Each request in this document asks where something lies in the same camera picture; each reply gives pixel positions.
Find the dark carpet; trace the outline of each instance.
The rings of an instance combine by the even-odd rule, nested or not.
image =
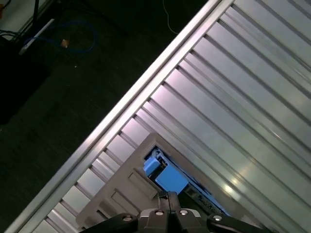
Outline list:
[[[57,23],[85,20],[97,31],[88,53],[71,53],[35,42],[26,56],[49,72],[9,123],[0,126],[0,232],[46,182],[173,40],[162,0],[88,0],[126,33],[86,9],[80,1],[57,12]],[[170,24],[179,32],[206,0],[165,0]],[[84,25],[47,32],[86,49],[93,40]],[[33,67],[34,77],[40,70]]]

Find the black object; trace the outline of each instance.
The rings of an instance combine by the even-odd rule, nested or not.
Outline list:
[[[270,233],[224,215],[210,215],[204,222],[196,211],[182,209],[175,192],[158,193],[158,209],[112,217],[84,233]]]
[[[0,38],[0,125],[37,90],[48,76],[47,70],[33,58],[18,55],[14,44]]]

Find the blue component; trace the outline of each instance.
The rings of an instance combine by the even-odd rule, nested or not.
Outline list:
[[[179,194],[188,184],[188,180],[172,165],[168,164],[155,181],[165,190]]]
[[[146,172],[146,175],[150,176],[158,166],[160,166],[160,162],[155,157],[147,159],[144,163],[144,171]]]

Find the orange connector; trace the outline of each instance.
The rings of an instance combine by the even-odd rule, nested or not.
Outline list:
[[[4,10],[4,4],[0,4],[0,19],[2,19],[3,10]]]

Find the blue cable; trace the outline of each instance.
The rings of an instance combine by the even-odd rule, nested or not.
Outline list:
[[[86,25],[86,26],[88,26],[88,27],[93,31],[93,34],[94,34],[93,43],[92,43],[92,45],[91,45],[88,49],[86,49],[86,50],[77,50],[77,49],[71,49],[71,48],[64,48],[64,47],[62,47],[62,46],[60,45],[60,43],[59,43],[58,41],[56,41],[56,40],[54,40],[54,39],[49,39],[49,38],[41,37],[41,36],[34,36],[34,37],[30,37],[30,38],[26,39],[26,40],[24,41],[24,45],[26,45],[29,41],[35,39],[35,40],[43,40],[43,41],[46,41],[46,42],[55,44],[56,46],[58,46],[58,47],[60,47],[60,48],[64,48],[65,50],[68,50],[68,51],[70,51],[70,52],[75,52],[75,53],[86,53],[86,52],[90,52],[90,51],[94,48],[94,46],[95,46],[95,44],[96,44],[96,37],[97,37],[97,32],[96,32],[95,28],[94,28],[91,24],[89,24],[89,23],[87,23],[87,22],[85,22],[85,21],[70,21],[70,22],[67,22],[67,23],[63,23],[63,24],[60,24],[60,25],[53,26],[53,27],[48,27],[47,29],[50,30],[50,29],[54,29],[54,28],[67,27],[67,26],[76,25],[76,24],[83,24],[83,25]]]

